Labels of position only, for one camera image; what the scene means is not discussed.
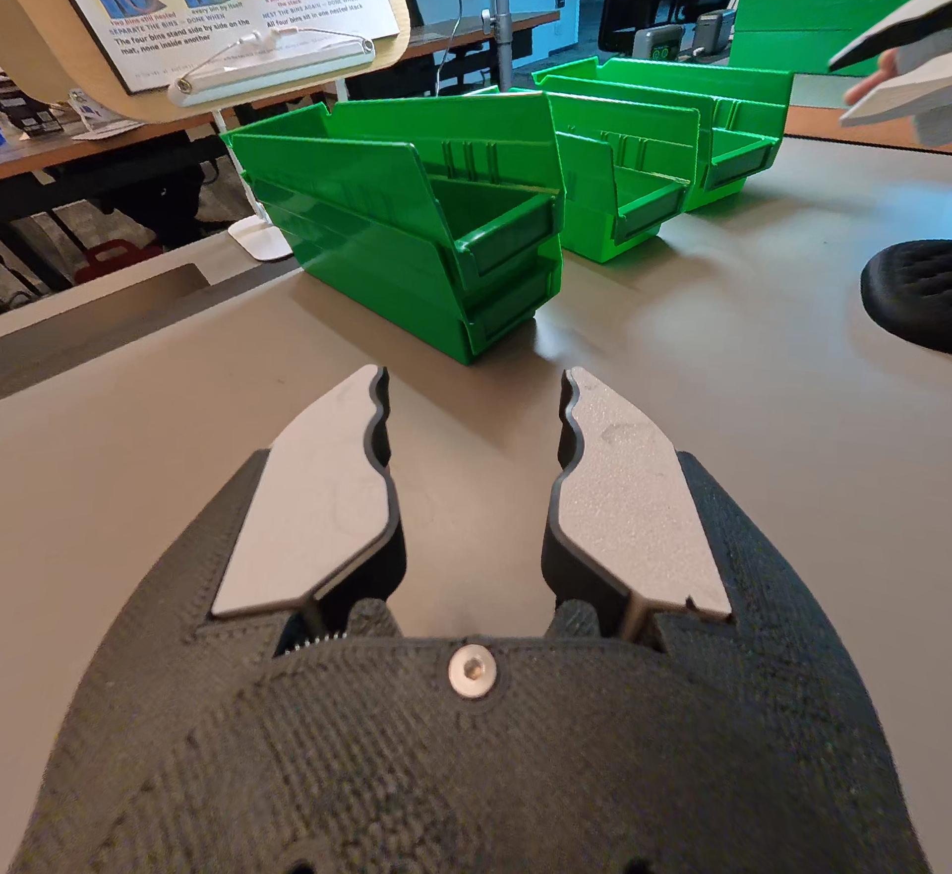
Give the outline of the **instruction sheet on board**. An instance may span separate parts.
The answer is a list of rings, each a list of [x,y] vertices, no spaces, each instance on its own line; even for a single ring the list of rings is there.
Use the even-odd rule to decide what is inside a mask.
[[[296,88],[293,82],[285,83],[262,88],[253,94],[239,95],[237,99],[222,99],[210,105],[179,107],[170,101],[167,87],[138,94],[128,93],[113,71],[111,62],[98,46],[91,29],[73,8],[70,0],[18,0],[73,87],[83,90],[94,101],[121,116],[146,123],[164,123],[273,96],[303,92],[313,85],[348,79],[392,66],[407,50],[411,25],[406,1],[389,1],[399,33],[394,38],[374,43],[376,57],[372,63],[346,68],[343,75],[329,73],[300,82]]]

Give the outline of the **red tool bag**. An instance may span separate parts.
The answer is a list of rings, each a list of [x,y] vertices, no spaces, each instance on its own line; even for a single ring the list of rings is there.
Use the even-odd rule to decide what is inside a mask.
[[[84,285],[161,254],[163,249],[152,245],[138,248],[127,240],[109,240],[84,251],[85,264],[75,273],[73,281]]]

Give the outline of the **grey desk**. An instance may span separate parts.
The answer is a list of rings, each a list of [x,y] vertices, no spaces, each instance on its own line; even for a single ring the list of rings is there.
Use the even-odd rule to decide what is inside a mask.
[[[246,458],[368,364],[390,376],[411,637],[539,637],[565,368],[694,455],[801,576],[862,674],[935,872],[950,872],[950,358],[865,314],[881,249],[939,233],[950,157],[786,142],[741,197],[561,293],[463,367],[224,236],[2,316],[131,288],[146,334],[2,399],[2,872],[78,683]],[[149,295],[159,294],[158,301]]]

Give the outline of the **clear acrylic card holder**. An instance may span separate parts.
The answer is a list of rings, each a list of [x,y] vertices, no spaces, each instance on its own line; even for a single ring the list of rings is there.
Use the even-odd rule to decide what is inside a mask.
[[[119,135],[138,124],[112,112],[105,106],[92,100],[83,90],[71,89],[68,102],[79,118],[84,132],[73,135],[73,140],[94,142]]]

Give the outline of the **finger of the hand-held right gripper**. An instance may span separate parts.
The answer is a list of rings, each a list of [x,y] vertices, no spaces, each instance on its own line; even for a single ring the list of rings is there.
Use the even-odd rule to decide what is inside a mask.
[[[830,72],[913,45],[951,26],[951,0],[909,0],[872,25],[828,62]]]
[[[876,85],[839,118],[843,127],[911,118],[921,145],[951,143],[951,53]]]

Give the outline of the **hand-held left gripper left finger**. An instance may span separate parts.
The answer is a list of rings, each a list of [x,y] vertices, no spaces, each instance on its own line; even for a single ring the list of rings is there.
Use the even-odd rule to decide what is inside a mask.
[[[245,512],[211,614],[311,611],[344,622],[387,601],[407,571],[389,472],[387,368],[366,365],[279,433]]]

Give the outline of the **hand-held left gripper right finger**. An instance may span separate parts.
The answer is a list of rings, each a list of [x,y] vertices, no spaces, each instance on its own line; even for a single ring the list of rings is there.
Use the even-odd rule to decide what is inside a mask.
[[[541,548],[556,606],[585,603],[602,637],[637,642],[656,614],[725,623],[732,606],[673,443],[586,368],[564,371]]]

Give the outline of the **green plastic bin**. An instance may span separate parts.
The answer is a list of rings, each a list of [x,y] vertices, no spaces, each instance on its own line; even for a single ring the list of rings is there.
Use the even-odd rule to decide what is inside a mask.
[[[615,57],[536,71],[536,86],[647,106],[693,109],[700,133],[687,213],[739,193],[779,151],[793,85],[790,72]]]
[[[504,187],[418,186],[419,216],[265,180],[254,183],[303,270],[462,365],[529,321],[558,291],[553,197]]]
[[[543,257],[565,219],[564,175],[541,93],[349,101],[232,130],[259,199],[265,188],[324,201],[433,247],[473,294]]]
[[[606,263],[684,211],[701,140],[696,108],[546,95],[565,181],[563,249]]]

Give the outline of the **small wooden board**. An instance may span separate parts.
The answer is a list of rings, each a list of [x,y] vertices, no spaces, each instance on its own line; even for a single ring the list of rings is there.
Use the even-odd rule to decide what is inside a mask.
[[[67,81],[53,52],[18,0],[1,0],[1,66],[31,98],[51,103]]]

